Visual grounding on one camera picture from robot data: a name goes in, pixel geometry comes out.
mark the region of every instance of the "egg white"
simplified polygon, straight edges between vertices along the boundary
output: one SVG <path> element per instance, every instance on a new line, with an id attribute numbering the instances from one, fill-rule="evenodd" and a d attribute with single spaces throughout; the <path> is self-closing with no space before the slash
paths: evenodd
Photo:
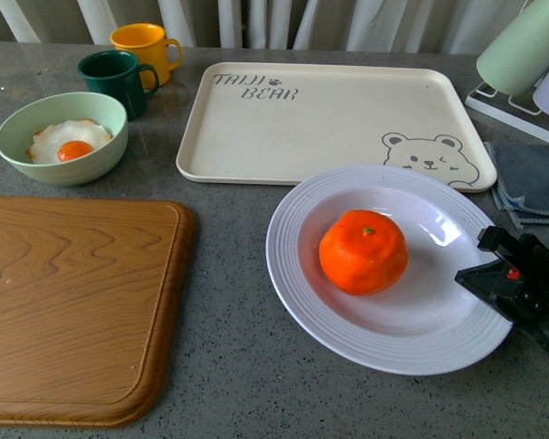
<path id="1" fill-rule="evenodd" d="M 27 155 L 38 165 L 61 163 L 57 152 L 63 144 L 71 140 L 82 140 L 90 144 L 94 151 L 106 145 L 112 135 L 104 127 L 91 119 L 66 121 L 49 125 L 33 136 L 33 144 Z"/>

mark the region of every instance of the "folded cloth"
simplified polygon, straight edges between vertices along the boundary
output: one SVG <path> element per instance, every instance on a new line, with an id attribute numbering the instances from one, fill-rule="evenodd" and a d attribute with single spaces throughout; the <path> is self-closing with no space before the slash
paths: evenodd
<path id="1" fill-rule="evenodd" d="M 498 209 L 507 210 L 518 229 L 549 224 L 549 145 L 484 145 L 498 171 L 491 188 Z"/>

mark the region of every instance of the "speckled countertop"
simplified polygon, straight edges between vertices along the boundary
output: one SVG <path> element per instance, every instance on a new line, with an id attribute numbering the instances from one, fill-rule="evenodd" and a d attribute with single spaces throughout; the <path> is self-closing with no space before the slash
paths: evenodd
<path id="1" fill-rule="evenodd" d="M 0 124 L 37 99 L 85 91 L 76 65 L 96 49 L 0 43 Z M 264 243 L 291 188 L 197 183 L 175 166 L 201 75 L 221 61 L 422 67 L 445 73 L 460 97 L 479 83 L 474 57 L 188 48 L 148 112 L 130 122 L 125 156 L 106 176 L 50 187 L 0 157 L 0 195 L 173 199 L 199 220 L 166 385 L 154 407 L 117 430 L 1 427 L 0 438 L 549 438 L 549 355 L 516 330 L 473 366 L 411 377 L 344 359 L 289 315 L 271 284 Z M 484 141 L 531 140 L 469 114 Z M 518 236 L 488 191 L 468 197 Z M 549 247 L 549 227 L 526 231 Z"/>

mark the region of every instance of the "mug handle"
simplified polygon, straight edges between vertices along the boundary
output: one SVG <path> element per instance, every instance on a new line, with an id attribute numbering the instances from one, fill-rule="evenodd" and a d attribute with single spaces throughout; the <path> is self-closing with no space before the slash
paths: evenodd
<path id="1" fill-rule="evenodd" d="M 155 68 L 150 64 L 140 64 L 138 66 L 138 72 L 141 72 L 143 70 L 150 70 L 153 72 L 153 75 L 155 75 L 155 85 L 153 85 L 152 89 L 148 89 L 148 91 L 145 91 L 145 96 L 147 98 L 150 98 L 158 90 L 158 85 L 159 85 L 158 75 L 156 74 Z"/>
<path id="2" fill-rule="evenodd" d="M 181 48 L 181 45 L 179 44 L 179 42 L 176 39 L 166 38 L 165 39 L 165 46 L 169 46 L 171 44 L 177 46 L 177 50 L 179 51 L 179 58 L 177 59 L 177 61 L 172 62 L 168 65 L 169 70 L 174 70 L 174 69 L 176 69 L 177 67 L 179 67 L 181 65 L 181 62 L 183 62 L 183 48 Z"/>

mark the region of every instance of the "bear face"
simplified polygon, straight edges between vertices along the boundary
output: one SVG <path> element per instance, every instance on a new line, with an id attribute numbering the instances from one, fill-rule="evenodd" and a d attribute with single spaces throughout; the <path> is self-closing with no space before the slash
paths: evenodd
<path id="1" fill-rule="evenodd" d="M 409 139 L 398 133 L 382 137 L 388 147 L 384 165 L 412 169 L 448 186 L 472 187 L 479 179 L 478 168 L 462 153 L 463 144 L 454 136 L 441 134 L 435 139 Z"/>

